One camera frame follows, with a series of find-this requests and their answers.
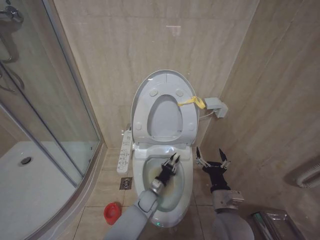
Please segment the shower enclosure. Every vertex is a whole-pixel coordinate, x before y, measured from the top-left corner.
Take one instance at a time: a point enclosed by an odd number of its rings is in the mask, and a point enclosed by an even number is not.
[[[101,146],[49,1],[0,2],[0,239],[26,239],[73,196]]]

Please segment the gray robot arm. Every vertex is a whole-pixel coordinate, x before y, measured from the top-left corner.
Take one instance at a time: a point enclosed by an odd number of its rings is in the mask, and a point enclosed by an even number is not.
[[[221,149],[219,152],[222,163],[206,162],[201,159],[198,147],[196,150],[196,161],[203,165],[202,170],[209,174],[212,184],[210,191],[215,211],[213,232],[219,240],[254,240],[250,225],[238,215],[238,207],[244,198],[240,191],[231,190],[224,178],[230,161]]]
[[[138,200],[115,222],[104,240],[136,240],[148,219],[156,211],[158,196],[152,191],[143,191]]]
[[[104,240],[136,240],[145,228],[148,219],[158,207],[158,196],[172,175],[176,174],[179,156],[172,155],[161,165],[162,171],[143,191],[137,201],[130,206],[105,235]]]

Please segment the toilet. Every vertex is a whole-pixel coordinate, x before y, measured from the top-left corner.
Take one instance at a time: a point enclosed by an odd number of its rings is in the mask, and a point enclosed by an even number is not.
[[[198,130],[199,109],[195,104],[178,106],[195,91],[188,80],[172,70],[150,74],[139,86],[131,108],[133,179],[139,196],[161,172],[161,164],[173,153],[180,155],[176,175],[159,196],[150,219],[158,227],[170,228],[185,216],[193,189],[191,144]]]

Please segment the red cup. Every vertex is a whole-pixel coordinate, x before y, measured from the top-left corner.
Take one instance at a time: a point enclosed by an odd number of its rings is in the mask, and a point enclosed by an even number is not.
[[[121,216],[121,209],[115,202],[109,203],[104,208],[103,216],[107,224],[113,225]]]

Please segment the shower drain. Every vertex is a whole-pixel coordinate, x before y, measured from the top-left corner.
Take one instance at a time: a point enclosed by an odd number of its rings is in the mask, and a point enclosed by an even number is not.
[[[120,183],[120,190],[129,190],[132,185],[132,177],[122,177]]]
[[[31,160],[32,160],[32,157],[27,156],[27,157],[25,157],[24,159],[22,159],[22,160],[20,161],[20,164],[21,164],[21,165],[26,165],[26,164],[30,163]]]

